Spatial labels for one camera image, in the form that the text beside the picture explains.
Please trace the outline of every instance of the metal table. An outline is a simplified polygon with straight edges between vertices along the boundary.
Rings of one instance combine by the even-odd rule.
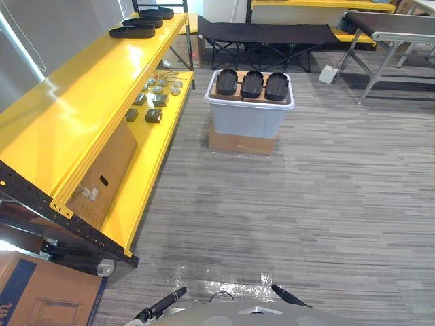
[[[421,11],[427,13],[431,17],[435,17],[435,1],[432,0],[414,0],[414,4],[411,8],[409,8],[408,15],[413,15],[416,9],[420,9]],[[413,51],[416,43],[411,43],[404,56],[400,58],[396,67],[400,68],[408,58],[408,55]],[[435,46],[432,48],[430,55],[435,55]]]
[[[357,26],[358,30],[351,47],[339,68],[342,73],[352,58],[367,72],[370,81],[358,101],[361,104],[372,89],[380,81],[387,82],[415,82],[423,84],[435,83],[435,78],[431,77],[414,77],[403,75],[383,75],[382,72],[388,65],[398,49],[398,46],[404,42],[417,43],[434,43],[435,44],[435,17],[409,16],[395,14],[379,14],[371,12],[345,12],[345,19]],[[359,36],[365,33],[373,41],[386,49],[385,58],[376,71],[370,68],[355,53],[355,45]]]

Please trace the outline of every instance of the clear plastic storage bin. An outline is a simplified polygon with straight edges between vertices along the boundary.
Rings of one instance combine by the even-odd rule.
[[[210,104],[215,131],[220,134],[274,138],[285,114],[294,108],[292,84],[289,75],[285,74],[289,88],[288,104],[272,104],[249,102],[249,100],[231,101],[211,98],[210,92],[219,73],[220,70],[217,70],[213,74],[204,96],[204,101]]]

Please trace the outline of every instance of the black rubber pad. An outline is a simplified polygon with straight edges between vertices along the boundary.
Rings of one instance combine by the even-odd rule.
[[[259,71],[250,71],[243,78],[240,93],[247,98],[258,98],[263,90],[263,74]]]

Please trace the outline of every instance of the brown cardboard box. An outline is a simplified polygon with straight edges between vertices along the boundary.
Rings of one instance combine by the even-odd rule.
[[[201,63],[203,60],[202,56],[205,49],[204,40],[199,39],[198,34],[190,34],[190,42],[192,43],[193,67],[195,69],[199,69],[201,67]],[[186,36],[177,35],[174,38],[172,47],[183,58],[183,60],[187,64],[189,64],[188,45],[186,42]],[[170,68],[174,68],[174,69],[186,68],[171,50],[168,50],[162,59],[167,60],[171,63]]]
[[[104,287],[104,278],[1,252],[0,325],[90,326]]]
[[[136,146],[135,137],[122,120],[67,203],[97,229],[103,225]]]
[[[209,148],[220,151],[237,151],[251,154],[272,154],[275,148],[274,139],[236,136],[234,134],[218,134],[213,127],[209,128]]]

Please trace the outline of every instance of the cardboard panel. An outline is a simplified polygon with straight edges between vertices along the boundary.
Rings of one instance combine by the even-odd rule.
[[[97,229],[103,225],[136,146],[135,137],[122,120],[67,203]]]
[[[233,134],[218,134],[213,124],[209,128],[209,148],[220,151],[236,151],[251,154],[272,154],[275,139],[236,136]]]

